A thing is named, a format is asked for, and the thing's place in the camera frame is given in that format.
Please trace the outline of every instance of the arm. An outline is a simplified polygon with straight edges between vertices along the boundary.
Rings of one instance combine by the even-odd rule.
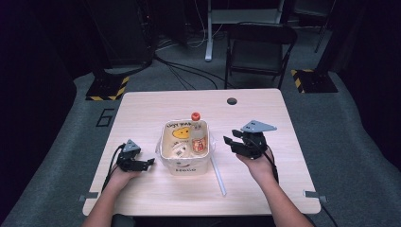
[[[114,203],[120,191],[127,185],[130,179],[137,177],[141,172],[124,172],[120,167],[114,165],[112,177],[106,188],[104,188],[88,218],[83,222],[82,227],[110,227]]]
[[[262,156],[252,160],[238,154],[236,157],[248,167],[265,194],[276,226],[313,226],[275,181],[268,159]]]

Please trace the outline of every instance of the table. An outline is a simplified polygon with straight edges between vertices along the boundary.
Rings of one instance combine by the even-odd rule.
[[[277,9],[212,9],[212,0],[207,0],[207,46],[205,60],[211,61],[213,54],[212,24],[235,24],[239,22],[279,23],[284,0]]]
[[[227,99],[234,97],[236,105]],[[213,91],[168,91],[126,93],[103,151],[90,192],[100,192],[115,149],[128,139],[139,147],[145,159],[156,156],[155,148],[165,122],[188,119],[200,112],[215,137],[215,160],[227,195],[222,196],[215,171],[209,164],[206,174],[173,176],[157,157],[148,172],[132,179],[115,204],[115,213],[128,216],[239,216],[269,215],[266,199],[248,168],[231,152],[223,135],[232,136],[251,120],[277,127],[266,131],[273,150],[280,185],[305,214],[316,214],[319,201],[306,198],[303,191],[315,191],[305,159],[277,89]],[[83,214],[88,215],[96,199],[87,199]]]

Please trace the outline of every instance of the red bottle cap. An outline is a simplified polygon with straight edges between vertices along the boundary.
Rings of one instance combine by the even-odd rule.
[[[193,112],[193,113],[191,114],[191,119],[192,119],[193,121],[199,121],[199,120],[201,119],[201,114],[198,113],[198,112]]]

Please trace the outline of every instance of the white plastic box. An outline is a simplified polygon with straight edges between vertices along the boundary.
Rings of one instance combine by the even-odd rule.
[[[191,120],[172,120],[164,125],[160,156],[172,175],[193,176],[206,173],[210,161],[209,126],[204,120],[200,120],[200,123],[206,137],[206,148],[202,154],[196,154],[190,147]]]

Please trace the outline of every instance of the black cable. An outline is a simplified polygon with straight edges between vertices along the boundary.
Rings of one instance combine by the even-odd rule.
[[[112,177],[113,172],[115,171],[115,169],[113,169],[112,171],[112,167],[113,167],[113,163],[114,163],[114,158],[115,158],[115,154],[118,152],[119,149],[122,149],[126,146],[126,144],[122,144],[120,146],[118,146],[118,148],[115,150],[114,154],[113,154],[113,158],[110,161],[110,166],[109,166],[109,170],[107,171],[107,176],[106,179],[104,180],[104,184],[101,188],[101,191],[104,190],[104,188],[106,188],[107,183],[109,183],[110,178]]]
[[[273,150],[269,147],[269,145],[266,145],[266,146],[267,146],[267,148],[268,148],[268,149],[270,150],[270,152],[271,152],[271,156],[272,156],[272,158],[273,158],[273,161],[271,160],[271,158],[269,157],[269,155],[266,153],[266,151],[265,151],[265,150],[262,150],[262,149],[254,142],[254,140],[248,139],[248,138],[243,138],[242,140],[244,140],[244,139],[245,139],[246,141],[248,141],[248,142],[253,143],[253,145],[254,145],[261,153],[263,153],[263,154],[265,155],[265,157],[268,159],[269,163],[271,164],[271,170],[273,171],[273,177],[274,177],[274,179],[276,180],[276,182],[280,183],[280,182],[279,182],[279,179],[278,179],[277,166],[275,165],[275,162],[274,162]]]
[[[190,84],[188,81],[186,81],[185,79],[183,79],[179,73],[177,73],[173,67],[171,67],[170,65],[168,65],[168,68],[170,69],[171,73],[173,73],[177,80],[180,82],[180,84],[185,88],[185,90],[188,90],[188,88],[185,86],[185,84],[183,84],[183,82],[185,82],[188,86],[190,86],[192,89],[196,90],[194,86],[192,86],[192,84]]]
[[[209,73],[209,72],[206,72],[206,71],[203,71],[203,70],[200,70],[200,69],[198,69],[198,68],[191,67],[191,66],[188,66],[188,65],[184,65],[184,64],[180,64],[180,63],[176,63],[176,62],[171,62],[171,61],[166,61],[166,60],[161,59],[161,58],[158,57],[157,55],[154,56],[154,59],[155,59],[156,61],[159,61],[159,62],[163,63],[163,64],[166,64],[166,65],[169,65],[169,66],[171,66],[171,67],[174,67],[174,68],[183,70],[184,72],[188,72],[188,73],[191,73],[191,74],[195,74],[195,75],[198,75],[198,76],[203,77],[203,78],[205,78],[205,79],[208,79],[208,80],[210,80],[210,81],[215,85],[216,90],[218,90],[218,86],[217,86],[216,83],[215,83],[214,81],[212,81],[210,78],[208,78],[208,77],[206,77],[206,76],[204,76],[204,75],[201,75],[201,74],[199,74],[199,73],[196,73],[196,72],[193,72],[193,71],[190,71],[190,70],[186,70],[186,69],[180,68],[180,67],[178,67],[178,66],[186,67],[186,68],[189,68],[189,69],[193,69],[193,70],[202,72],[202,73],[204,73],[204,74],[210,75],[210,76],[212,76],[212,77],[214,77],[214,78],[217,78],[217,79],[220,79],[220,80],[224,81],[224,79],[222,79],[221,77],[219,77],[219,76],[217,76],[217,75],[214,75],[214,74],[212,74],[212,73]],[[228,85],[230,85],[230,87],[232,87],[232,88],[235,88],[235,86],[234,86],[233,84],[228,83]]]
[[[323,208],[323,210],[325,211],[325,213],[328,215],[328,217],[331,219],[331,221],[333,221],[334,226],[339,227],[339,225],[337,224],[337,222],[334,220],[334,218],[330,215],[330,213],[327,211],[327,209],[323,206],[323,204],[321,203],[321,206]]]
[[[209,81],[211,81],[211,82],[215,85],[216,90],[218,89],[218,86],[216,85],[216,83],[215,83],[214,81],[212,81],[210,78],[208,78],[208,77],[206,77],[206,76],[204,76],[204,75],[201,75],[201,74],[198,74],[198,73],[196,73],[196,72],[191,72],[191,71],[189,71],[189,70],[180,68],[180,67],[178,67],[178,66],[172,64],[172,63],[169,62],[169,61],[165,61],[165,60],[159,58],[158,56],[155,56],[154,59],[155,59],[156,61],[159,61],[159,62],[161,62],[161,63],[163,63],[163,64],[169,66],[169,67],[173,67],[173,68],[176,68],[176,69],[180,69],[180,70],[183,70],[184,72],[192,73],[192,74],[198,75],[198,76],[200,76],[200,77],[203,77],[203,78],[205,78],[205,79],[208,79]]]
[[[119,74],[112,74],[112,73],[108,73],[108,72],[105,72],[105,73],[106,73],[106,75],[114,77],[114,78],[124,78],[124,77],[130,76],[130,75],[139,73],[142,70],[148,68],[150,65],[151,65],[151,61],[147,61],[147,62],[141,64],[139,66],[139,68],[132,69],[132,70],[124,72],[124,73],[119,73]]]
[[[197,70],[197,71],[202,72],[202,73],[204,73],[204,74],[208,74],[208,75],[210,75],[210,76],[212,76],[212,77],[214,77],[214,78],[220,79],[221,81],[224,81],[224,79],[222,79],[221,77],[219,77],[219,76],[217,76],[217,75],[215,75],[215,74],[212,74],[212,73],[203,71],[203,70],[201,70],[201,69],[199,69],[199,68],[195,68],[195,67],[191,67],[191,66],[188,66],[188,65],[184,65],[184,64],[180,64],[180,63],[176,63],[176,62],[171,62],[171,61],[166,61],[166,62],[168,62],[168,63],[170,63],[170,64],[175,64],[175,65],[179,65],[179,66],[182,66],[182,67],[190,68],[190,69],[193,69],[193,70]],[[235,88],[235,86],[234,86],[233,84],[231,84],[231,83],[229,83],[229,82],[227,82],[227,84],[228,84],[230,87]]]

